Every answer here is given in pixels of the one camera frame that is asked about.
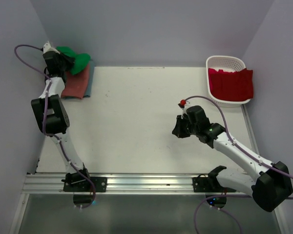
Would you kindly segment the green t-shirt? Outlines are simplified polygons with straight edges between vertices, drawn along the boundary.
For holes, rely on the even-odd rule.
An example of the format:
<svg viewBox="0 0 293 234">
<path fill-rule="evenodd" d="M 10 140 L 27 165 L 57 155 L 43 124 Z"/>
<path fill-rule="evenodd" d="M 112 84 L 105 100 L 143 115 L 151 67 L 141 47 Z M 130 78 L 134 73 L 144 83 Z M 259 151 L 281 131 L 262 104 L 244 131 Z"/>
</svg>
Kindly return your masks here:
<svg viewBox="0 0 293 234">
<path fill-rule="evenodd" d="M 88 65 L 88 63 L 91 60 L 91 56 L 89 54 L 87 53 L 78 54 L 77 52 L 73 51 L 70 47 L 67 47 L 67 46 L 57 46 L 56 49 L 62 54 L 64 54 L 65 56 L 74 60 L 73 65 L 69 70 L 69 72 L 72 75 L 76 75 L 79 72 L 83 71 L 84 68 Z"/>
</svg>

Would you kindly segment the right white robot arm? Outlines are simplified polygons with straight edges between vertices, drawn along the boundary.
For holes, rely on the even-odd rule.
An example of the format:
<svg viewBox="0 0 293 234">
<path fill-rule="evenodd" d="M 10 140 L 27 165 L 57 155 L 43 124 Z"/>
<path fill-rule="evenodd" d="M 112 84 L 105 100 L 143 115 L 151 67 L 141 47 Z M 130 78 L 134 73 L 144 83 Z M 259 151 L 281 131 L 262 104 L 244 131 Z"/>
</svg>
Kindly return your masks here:
<svg viewBox="0 0 293 234">
<path fill-rule="evenodd" d="M 197 192 L 237 191 L 251 196 L 264 211 L 272 212 L 293 193 L 288 167 L 281 161 L 272 163 L 232 137 L 225 127 L 211 123 L 201 106 L 183 101 L 179 104 L 182 114 L 176 117 L 172 134 L 178 138 L 196 136 L 203 144 L 215 149 L 243 169 L 234 172 L 226 166 L 218 166 L 207 176 L 192 179 Z"/>
</svg>

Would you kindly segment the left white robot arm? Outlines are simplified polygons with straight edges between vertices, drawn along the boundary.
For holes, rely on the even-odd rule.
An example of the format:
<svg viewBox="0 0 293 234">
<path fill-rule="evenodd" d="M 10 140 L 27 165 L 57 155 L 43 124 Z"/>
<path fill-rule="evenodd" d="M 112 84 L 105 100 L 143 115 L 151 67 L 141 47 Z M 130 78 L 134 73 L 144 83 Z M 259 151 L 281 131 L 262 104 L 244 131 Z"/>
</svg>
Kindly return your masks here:
<svg viewBox="0 0 293 234">
<path fill-rule="evenodd" d="M 31 107 L 40 131 L 51 138 L 63 158 L 66 168 L 64 183 L 74 184 L 84 192 L 90 189 L 92 180 L 71 141 L 70 121 L 61 101 L 65 72 L 73 67 L 75 59 L 54 48 L 44 49 L 43 58 L 48 71 L 45 89 L 37 99 L 31 100 Z"/>
</svg>

